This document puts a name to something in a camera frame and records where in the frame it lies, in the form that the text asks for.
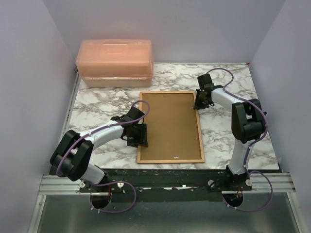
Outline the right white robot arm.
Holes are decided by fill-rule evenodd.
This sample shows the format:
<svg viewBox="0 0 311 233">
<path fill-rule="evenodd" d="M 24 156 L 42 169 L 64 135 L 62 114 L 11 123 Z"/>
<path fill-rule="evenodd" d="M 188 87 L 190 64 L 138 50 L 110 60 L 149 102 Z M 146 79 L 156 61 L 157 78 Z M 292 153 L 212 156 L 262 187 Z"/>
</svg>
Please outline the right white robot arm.
<svg viewBox="0 0 311 233">
<path fill-rule="evenodd" d="M 228 165 L 231 174 L 223 180 L 227 189 L 235 190 L 241 185 L 239 175 L 246 172 L 253 145 L 267 133 L 267 118 L 258 99 L 238 97 L 223 90 L 220 85 L 196 90 L 195 110 L 209 108 L 214 104 L 231 111 L 231 131 L 235 137 L 235 146 Z"/>
</svg>

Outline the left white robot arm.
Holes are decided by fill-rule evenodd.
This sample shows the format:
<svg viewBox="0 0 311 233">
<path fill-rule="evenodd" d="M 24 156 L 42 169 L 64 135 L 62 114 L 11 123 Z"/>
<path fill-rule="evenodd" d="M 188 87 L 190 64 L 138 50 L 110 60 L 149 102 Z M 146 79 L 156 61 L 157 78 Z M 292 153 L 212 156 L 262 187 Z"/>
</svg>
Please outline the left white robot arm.
<svg viewBox="0 0 311 233">
<path fill-rule="evenodd" d="M 127 141 L 131 147 L 148 146 L 147 125 L 131 122 L 121 124 L 109 121 L 91 131 L 77 133 L 67 131 L 55 149 L 50 164 L 56 169 L 56 175 L 67 177 L 71 181 L 83 180 L 91 183 L 98 192 L 107 188 L 105 172 L 90 164 L 95 149 L 116 139 Z"/>
</svg>

